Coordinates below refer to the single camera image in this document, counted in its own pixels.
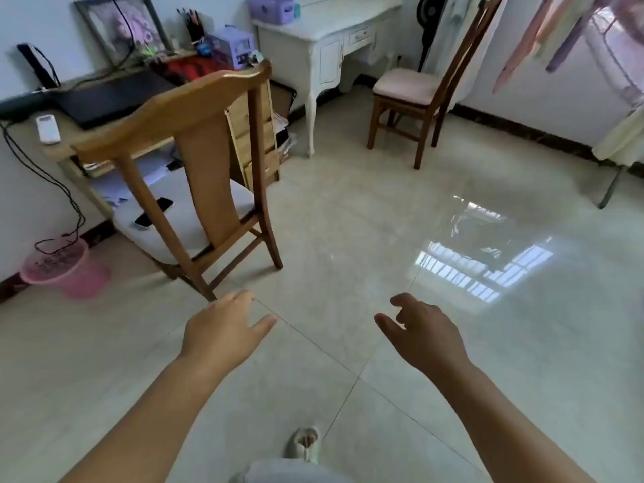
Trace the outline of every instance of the black laptop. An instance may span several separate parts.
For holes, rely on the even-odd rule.
[[[150,70],[87,85],[64,93],[53,93],[60,109],[83,130],[123,118],[150,98],[175,86]]]

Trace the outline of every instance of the white device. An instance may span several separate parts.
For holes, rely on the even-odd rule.
[[[36,117],[36,127],[38,127],[38,137],[43,144],[58,144],[60,142],[60,132],[54,115],[47,114]]]

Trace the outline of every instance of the forearm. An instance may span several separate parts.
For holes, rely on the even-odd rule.
[[[223,376],[200,382],[174,361],[61,483],[165,481],[197,414]]]
[[[474,365],[437,386],[463,422],[495,483],[593,482]]]

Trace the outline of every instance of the foot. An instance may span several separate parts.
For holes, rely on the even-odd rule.
[[[321,442],[320,432],[317,427],[300,428],[293,436],[291,453],[297,459],[317,464]]]

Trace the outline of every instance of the person's left hand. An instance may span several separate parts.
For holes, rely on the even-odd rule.
[[[265,316],[248,327],[253,300],[247,290],[230,293],[190,318],[177,361],[188,364],[203,381],[219,383],[253,353],[277,322],[276,316]]]

